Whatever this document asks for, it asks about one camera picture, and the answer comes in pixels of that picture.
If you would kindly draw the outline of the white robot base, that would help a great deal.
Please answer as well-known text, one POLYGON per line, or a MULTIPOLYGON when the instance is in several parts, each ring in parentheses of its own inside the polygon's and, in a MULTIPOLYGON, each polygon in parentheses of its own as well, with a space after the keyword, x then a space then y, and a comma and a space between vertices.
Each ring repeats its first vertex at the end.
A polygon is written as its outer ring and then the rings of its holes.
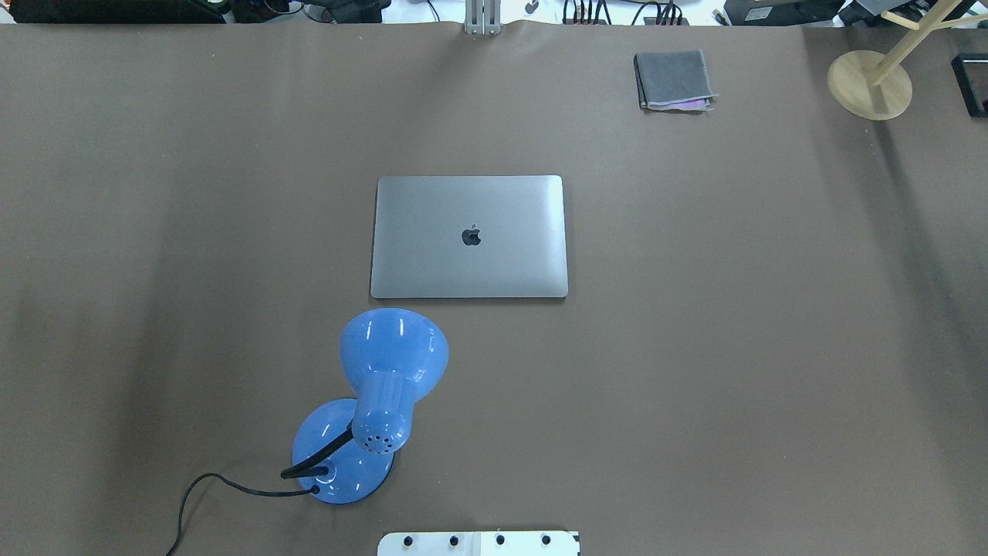
POLYGON ((432 531, 382 536, 377 555, 580 555, 578 532, 432 531))

